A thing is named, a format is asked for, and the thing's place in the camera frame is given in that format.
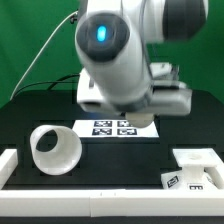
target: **green screen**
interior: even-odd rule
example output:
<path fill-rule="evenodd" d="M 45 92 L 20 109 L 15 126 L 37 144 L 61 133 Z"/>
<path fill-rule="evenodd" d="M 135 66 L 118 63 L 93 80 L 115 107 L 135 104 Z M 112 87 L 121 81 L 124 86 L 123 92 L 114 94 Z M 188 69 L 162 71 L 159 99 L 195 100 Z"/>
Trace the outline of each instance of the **green screen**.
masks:
<path fill-rule="evenodd" d="M 207 90 L 224 102 L 224 1 L 209 2 L 208 21 L 193 39 L 156 44 L 155 51 L 150 45 L 148 48 L 152 61 L 179 65 L 181 81 L 193 89 Z M 56 26 L 78 5 L 77 0 L 0 1 L 0 107 L 9 101 L 15 85 Z M 75 29 L 76 25 L 65 23 L 22 86 L 80 72 L 82 66 L 74 47 Z"/>

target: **black table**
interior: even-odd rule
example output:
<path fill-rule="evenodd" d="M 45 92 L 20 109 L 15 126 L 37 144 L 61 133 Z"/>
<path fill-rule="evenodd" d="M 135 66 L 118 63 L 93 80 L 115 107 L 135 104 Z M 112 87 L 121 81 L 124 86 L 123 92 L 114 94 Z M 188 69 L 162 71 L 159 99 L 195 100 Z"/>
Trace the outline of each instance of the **black table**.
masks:
<path fill-rule="evenodd" d="M 178 169 L 173 148 L 211 147 L 224 160 L 224 106 L 208 92 L 194 91 L 191 114 L 157 117 L 160 138 L 82 138 L 78 166 L 62 176 L 49 176 L 33 163 L 29 138 L 40 125 L 72 128 L 75 120 L 123 119 L 85 113 L 75 91 L 29 91 L 0 110 L 0 153 L 18 149 L 19 165 L 4 190 L 28 189 L 162 189 L 161 173 Z M 55 144 L 48 136 L 42 144 Z M 0 218 L 0 223 L 223 223 L 222 218 Z"/>

